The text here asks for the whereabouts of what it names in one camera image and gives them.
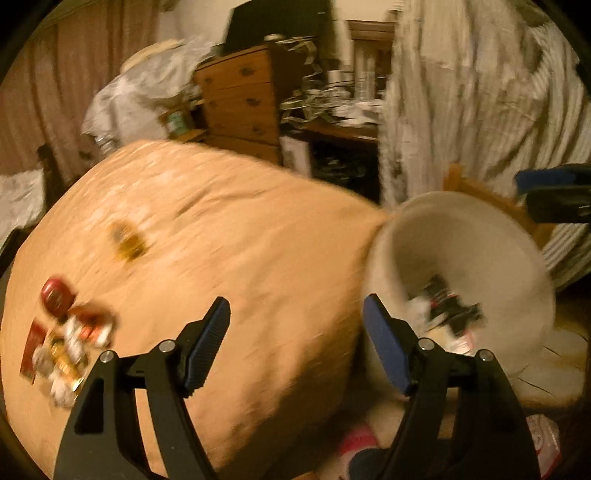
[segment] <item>red can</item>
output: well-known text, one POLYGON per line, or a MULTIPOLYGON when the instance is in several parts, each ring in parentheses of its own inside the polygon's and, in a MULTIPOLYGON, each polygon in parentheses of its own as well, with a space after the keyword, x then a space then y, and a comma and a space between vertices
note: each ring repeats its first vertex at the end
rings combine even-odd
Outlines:
POLYGON ((51 277, 41 289, 41 303, 58 320, 65 320, 66 313, 74 304, 76 295, 64 280, 51 277))

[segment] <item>white bowl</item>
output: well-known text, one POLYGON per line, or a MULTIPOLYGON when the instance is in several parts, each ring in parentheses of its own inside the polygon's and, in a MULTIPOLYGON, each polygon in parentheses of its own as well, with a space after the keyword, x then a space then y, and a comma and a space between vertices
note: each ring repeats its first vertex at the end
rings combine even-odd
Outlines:
MULTIPOLYGON (((487 348, 516 377, 539 353, 554 322, 554 289, 529 234, 486 202, 432 192, 405 203, 372 246, 364 297, 376 293, 390 315, 408 317, 409 295, 440 274, 467 305, 480 303, 485 322, 474 352, 487 348)), ((371 341, 367 375, 388 384, 371 341)))

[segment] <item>pink object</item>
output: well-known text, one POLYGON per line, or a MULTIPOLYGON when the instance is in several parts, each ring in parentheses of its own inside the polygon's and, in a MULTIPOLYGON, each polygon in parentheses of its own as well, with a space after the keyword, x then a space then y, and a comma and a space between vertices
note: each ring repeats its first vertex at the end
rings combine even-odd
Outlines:
POLYGON ((368 448, 378 448, 378 439, 366 424, 356 426, 339 445, 339 456, 344 457, 351 452, 368 448))

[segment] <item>blue object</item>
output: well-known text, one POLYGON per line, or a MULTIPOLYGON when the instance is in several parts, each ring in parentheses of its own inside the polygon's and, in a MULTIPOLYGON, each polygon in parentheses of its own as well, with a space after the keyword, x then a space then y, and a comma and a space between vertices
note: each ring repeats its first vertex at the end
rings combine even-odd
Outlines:
POLYGON ((388 380, 400 391, 407 392, 411 386, 408 353, 414 346, 409 343, 413 341, 409 335, 415 343, 417 340, 410 325, 393 319, 376 294, 368 296, 363 303, 363 323, 388 380))

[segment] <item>orange blanket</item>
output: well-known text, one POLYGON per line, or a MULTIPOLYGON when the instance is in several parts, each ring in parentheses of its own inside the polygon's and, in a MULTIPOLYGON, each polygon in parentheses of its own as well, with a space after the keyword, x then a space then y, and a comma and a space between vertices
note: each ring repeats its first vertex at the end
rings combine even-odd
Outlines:
MULTIPOLYGON (((259 478, 340 401, 365 258, 384 220, 344 190, 228 151, 172 142, 119 150, 67 192, 16 257, 0 331, 12 428, 51 478, 69 412, 18 374, 33 318, 51 325, 38 299, 49 276, 117 312, 120 356, 175 338, 221 295, 230 329, 187 408, 223 479, 259 478), (149 244, 130 264, 109 237, 117 219, 149 244)), ((150 465, 165 475, 145 393, 138 404, 150 465)))

